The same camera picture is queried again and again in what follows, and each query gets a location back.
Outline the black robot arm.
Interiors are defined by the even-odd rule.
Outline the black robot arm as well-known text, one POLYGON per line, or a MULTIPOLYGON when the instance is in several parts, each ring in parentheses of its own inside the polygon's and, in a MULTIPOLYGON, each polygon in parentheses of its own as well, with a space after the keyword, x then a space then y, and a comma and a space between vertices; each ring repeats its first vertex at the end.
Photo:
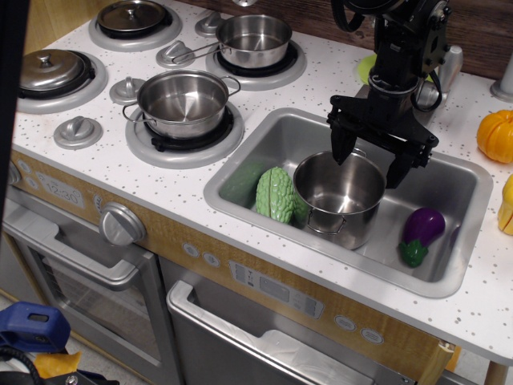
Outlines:
POLYGON ((376 61, 362 98, 334 95, 327 122, 333 158, 342 164, 362 139, 394 154, 387 188, 397 188, 412 168, 427 165, 438 138, 416 119, 443 101, 438 68, 450 45, 446 1, 333 1, 333 18, 345 32, 374 17, 376 61))

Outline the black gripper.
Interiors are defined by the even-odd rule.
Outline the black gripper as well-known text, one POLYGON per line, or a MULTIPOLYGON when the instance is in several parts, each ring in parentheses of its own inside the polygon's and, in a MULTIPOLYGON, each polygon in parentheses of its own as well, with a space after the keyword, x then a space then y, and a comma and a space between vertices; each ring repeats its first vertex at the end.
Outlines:
POLYGON ((397 119, 381 110, 378 125, 354 120, 350 100, 356 97, 334 95, 327 123, 331 127, 333 158, 342 165, 360 138, 395 155, 386 174, 386 188, 397 188, 412 168, 427 166, 438 138, 422 126, 411 112, 397 119))

